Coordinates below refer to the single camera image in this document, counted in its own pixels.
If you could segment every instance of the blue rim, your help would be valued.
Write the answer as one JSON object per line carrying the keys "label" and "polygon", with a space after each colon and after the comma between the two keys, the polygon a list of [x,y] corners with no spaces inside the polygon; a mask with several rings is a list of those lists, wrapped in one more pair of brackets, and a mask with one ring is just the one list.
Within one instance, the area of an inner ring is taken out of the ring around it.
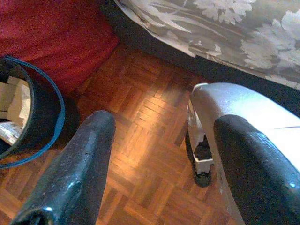
{"label": "blue rim", "polygon": [[66,109],[65,109],[65,103],[64,103],[64,99],[61,95],[61,92],[59,90],[59,88],[56,86],[55,82],[41,69],[35,67],[34,65],[27,63],[25,61],[22,60],[18,60],[16,58],[10,57],[10,56],[5,56],[4,59],[9,60],[11,62],[15,62],[18,63],[20,65],[29,67],[35,71],[37,71],[39,74],[41,74],[53,87],[53,89],[55,90],[57,97],[59,99],[60,102],[60,113],[58,115],[56,124],[55,124],[55,128],[54,128],[54,134],[52,139],[49,141],[48,144],[46,144],[40,151],[34,153],[32,156],[27,157],[25,159],[13,162],[13,163],[8,163],[8,164],[0,164],[0,169],[2,168],[10,168],[13,166],[19,166],[19,165],[23,165],[25,163],[28,163],[34,159],[36,159],[37,157],[43,155],[49,148],[51,148],[51,146],[55,143],[55,141],[58,139],[58,137],[60,136],[60,133],[62,131],[62,128],[64,126],[64,122],[65,122],[65,115],[66,115]]}

